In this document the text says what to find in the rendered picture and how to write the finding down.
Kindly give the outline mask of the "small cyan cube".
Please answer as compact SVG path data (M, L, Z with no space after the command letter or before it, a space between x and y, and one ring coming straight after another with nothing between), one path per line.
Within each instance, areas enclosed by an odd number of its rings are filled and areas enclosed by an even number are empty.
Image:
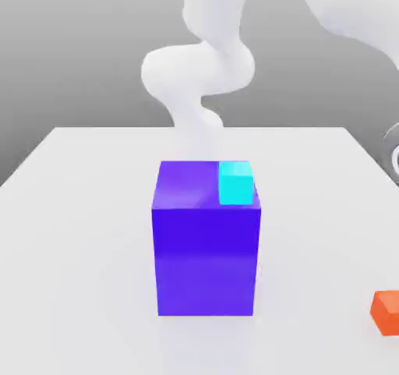
M248 161L218 163L218 195L221 205L252 205L254 175Z

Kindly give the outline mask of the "small orange cube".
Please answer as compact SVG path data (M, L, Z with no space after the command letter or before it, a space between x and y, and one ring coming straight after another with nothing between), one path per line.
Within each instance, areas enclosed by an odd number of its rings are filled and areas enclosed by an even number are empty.
M399 290L375 291L370 314L383 336L399 336Z

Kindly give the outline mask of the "large purple box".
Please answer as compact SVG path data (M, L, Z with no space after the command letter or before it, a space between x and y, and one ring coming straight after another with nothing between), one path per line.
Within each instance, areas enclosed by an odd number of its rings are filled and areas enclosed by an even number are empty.
M162 161L151 207L161 316L251 316L261 204L221 205L219 161Z

